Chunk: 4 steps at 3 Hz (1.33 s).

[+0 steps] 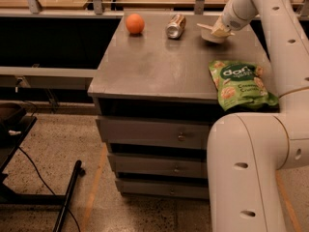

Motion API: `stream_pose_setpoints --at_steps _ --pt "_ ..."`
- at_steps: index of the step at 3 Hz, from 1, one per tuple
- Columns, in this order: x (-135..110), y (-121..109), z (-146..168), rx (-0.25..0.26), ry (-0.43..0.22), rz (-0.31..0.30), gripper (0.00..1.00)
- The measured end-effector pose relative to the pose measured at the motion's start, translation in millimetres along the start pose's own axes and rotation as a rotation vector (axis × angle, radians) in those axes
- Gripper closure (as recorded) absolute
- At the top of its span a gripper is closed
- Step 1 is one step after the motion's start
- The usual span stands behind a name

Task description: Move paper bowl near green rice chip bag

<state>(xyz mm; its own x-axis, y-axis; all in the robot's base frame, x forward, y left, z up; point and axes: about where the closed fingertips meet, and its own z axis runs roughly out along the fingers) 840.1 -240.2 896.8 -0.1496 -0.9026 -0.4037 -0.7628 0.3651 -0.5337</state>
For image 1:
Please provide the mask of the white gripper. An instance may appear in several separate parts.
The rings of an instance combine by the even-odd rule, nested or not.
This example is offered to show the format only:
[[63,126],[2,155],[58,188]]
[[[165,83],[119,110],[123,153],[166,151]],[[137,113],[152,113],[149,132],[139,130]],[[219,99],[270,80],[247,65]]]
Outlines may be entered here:
[[211,34],[218,38],[227,38],[234,36],[232,31],[239,31],[246,25],[247,21],[238,17],[234,12],[233,6],[231,4],[227,4],[222,12],[222,15],[212,26]]

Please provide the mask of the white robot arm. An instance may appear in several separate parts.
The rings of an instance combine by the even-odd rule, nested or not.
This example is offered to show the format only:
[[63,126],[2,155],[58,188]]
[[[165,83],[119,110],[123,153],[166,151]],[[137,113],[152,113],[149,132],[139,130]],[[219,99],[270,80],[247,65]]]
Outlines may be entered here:
[[235,113],[207,146],[212,232],[287,232],[276,172],[309,153],[309,41],[290,0],[232,0],[222,20],[260,17],[279,96],[277,113]]

